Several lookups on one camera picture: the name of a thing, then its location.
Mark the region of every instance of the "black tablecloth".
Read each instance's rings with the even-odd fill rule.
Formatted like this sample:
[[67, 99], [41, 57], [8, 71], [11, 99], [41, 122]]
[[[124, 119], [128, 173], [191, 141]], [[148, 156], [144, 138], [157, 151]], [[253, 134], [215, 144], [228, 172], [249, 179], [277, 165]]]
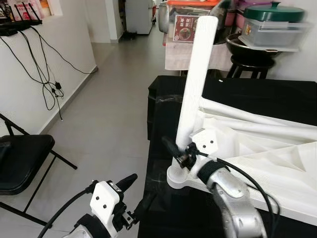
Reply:
[[[210, 194], [166, 182], [171, 164], [161, 142], [176, 138], [186, 78], [158, 76], [149, 87], [148, 132], [151, 139], [144, 193], [158, 193], [140, 223], [139, 238], [224, 237], [221, 215]], [[303, 81], [207, 78], [203, 97], [251, 113], [317, 125], [317, 84]], [[261, 211], [264, 224], [268, 212]], [[279, 238], [316, 238], [317, 227], [282, 217]]]

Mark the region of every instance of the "chair seat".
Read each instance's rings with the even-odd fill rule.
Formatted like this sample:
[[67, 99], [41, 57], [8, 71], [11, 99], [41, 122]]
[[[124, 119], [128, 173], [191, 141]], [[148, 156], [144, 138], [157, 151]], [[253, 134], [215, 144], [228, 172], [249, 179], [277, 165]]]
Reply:
[[0, 163], [0, 195], [15, 195], [25, 190], [35, 177], [55, 141], [50, 135], [3, 136], [11, 148]]

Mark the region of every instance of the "white cabinet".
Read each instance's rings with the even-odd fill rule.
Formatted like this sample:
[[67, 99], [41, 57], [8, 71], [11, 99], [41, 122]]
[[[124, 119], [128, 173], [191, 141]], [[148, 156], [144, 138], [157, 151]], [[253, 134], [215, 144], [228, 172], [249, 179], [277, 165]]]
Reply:
[[128, 32], [149, 34], [152, 28], [153, 1], [126, 0], [125, 17]]

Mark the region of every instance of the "black stool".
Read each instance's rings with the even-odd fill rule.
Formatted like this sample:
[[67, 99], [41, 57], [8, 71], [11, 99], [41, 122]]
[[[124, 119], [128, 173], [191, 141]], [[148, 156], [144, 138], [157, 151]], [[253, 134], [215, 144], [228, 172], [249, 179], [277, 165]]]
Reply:
[[251, 71], [251, 78], [257, 78], [260, 72], [260, 78], [266, 78], [267, 72], [275, 65], [275, 61], [270, 57], [261, 57], [258, 59], [241, 58], [231, 56], [232, 67], [227, 78], [239, 78], [242, 71]]

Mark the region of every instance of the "green lid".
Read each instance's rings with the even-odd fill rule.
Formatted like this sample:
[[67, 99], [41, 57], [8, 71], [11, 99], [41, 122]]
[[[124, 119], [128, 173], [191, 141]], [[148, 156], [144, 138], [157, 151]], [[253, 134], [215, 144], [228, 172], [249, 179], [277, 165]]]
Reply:
[[272, 1], [272, 6], [255, 5], [247, 7], [243, 16], [258, 21], [299, 22], [304, 17], [304, 10], [291, 6], [277, 6], [279, 1]]

